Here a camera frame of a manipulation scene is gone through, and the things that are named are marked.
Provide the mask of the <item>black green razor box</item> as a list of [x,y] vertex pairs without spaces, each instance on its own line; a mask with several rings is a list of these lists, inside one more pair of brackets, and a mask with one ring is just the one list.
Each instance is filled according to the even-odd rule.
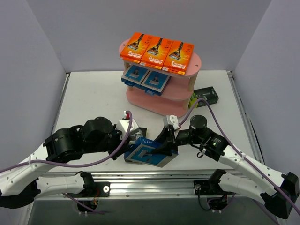
[[219,97],[218,97],[215,89],[212,86],[206,87],[206,88],[201,88],[201,89],[196,89],[193,91],[193,93],[191,95],[188,107],[190,108],[195,103],[195,101],[199,98],[203,98],[210,105],[216,104],[219,100]]
[[135,142],[140,137],[146,137],[146,134],[147,134],[147,128],[140,127],[139,131],[137,133],[131,135],[130,139],[131,139],[132,142]]

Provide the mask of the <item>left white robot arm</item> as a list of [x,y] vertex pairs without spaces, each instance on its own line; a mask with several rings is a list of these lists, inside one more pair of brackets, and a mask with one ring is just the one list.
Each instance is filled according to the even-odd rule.
[[130,137],[138,131],[136,121],[128,116],[117,124],[97,117],[84,125],[57,130],[25,160],[1,170],[1,207],[18,209],[40,197],[60,193],[95,196],[98,189],[89,172],[52,178],[45,178],[44,174],[57,166],[71,168],[70,161],[79,160],[88,153],[107,152],[109,155],[100,163],[116,159],[129,149]]

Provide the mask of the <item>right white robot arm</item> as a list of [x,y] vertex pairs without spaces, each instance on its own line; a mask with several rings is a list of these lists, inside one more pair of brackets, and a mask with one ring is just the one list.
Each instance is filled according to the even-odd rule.
[[164,117],[164,128],[155,139],[160,145],[156,154],[171,155],[179,146],[190,145],[199,150],[198,157],[207,156],[240,172],[237,177],[225,170],[216,169],[197,190],[198,195],[235,193],[260,202],[274,216],[288,219],[300,195],[299,178],[292,172],[283,174],[258,162],[239,150],[225,135],[207,127],[207,119],[195,115],[189,128],[181,130],[175,115]]

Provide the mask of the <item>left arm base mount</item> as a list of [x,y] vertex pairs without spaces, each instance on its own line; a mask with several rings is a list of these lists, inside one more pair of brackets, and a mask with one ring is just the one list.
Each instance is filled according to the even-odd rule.
[[76,203],[75,210],[79,214],[106,214],[108,211],[97,210],[99,205],[99,199],[102,197],[110,196],[110,182],[101,181],[95,182],[91,189],[87,189],[78,194],[67,193],[65,197],[68,197]]

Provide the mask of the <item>small orange razor box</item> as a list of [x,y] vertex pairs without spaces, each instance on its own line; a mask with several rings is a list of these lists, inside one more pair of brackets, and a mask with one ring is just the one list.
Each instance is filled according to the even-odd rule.
[[194,45],[191,43],[173,41],[163,63],[162,70],[178,75],[185,75],[193,50]]

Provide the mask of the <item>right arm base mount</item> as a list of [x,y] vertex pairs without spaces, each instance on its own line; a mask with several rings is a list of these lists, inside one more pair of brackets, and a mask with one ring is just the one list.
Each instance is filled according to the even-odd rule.
[[[199,206],[204,211],[221,213],[225,210],[235,197],[235,193],[212,189],[208,180],[194,180],[194,192],[197,196]],[[206,206],[201,203],[201,197],[206,197]]]

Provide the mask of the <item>blue razor box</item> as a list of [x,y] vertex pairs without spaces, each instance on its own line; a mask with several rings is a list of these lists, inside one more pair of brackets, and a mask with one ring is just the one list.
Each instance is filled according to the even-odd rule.
[[139,137],[134,144],[130,145],[130,151],[124,153],[124,160],[162,168],[176,158],[178,152],[171,150],[170,156],[163,153],[154,154],[154,149],[160,146],[158,142]]
[[169,75],[151,70],[143,80],[141,89],[146,94],[161,96],[170,78]]
[[149,73],[149,69],[139,67],[136,65],[131,65],[124,72],[121,77],[121,81],[127,86],[141,88],[141,84]]

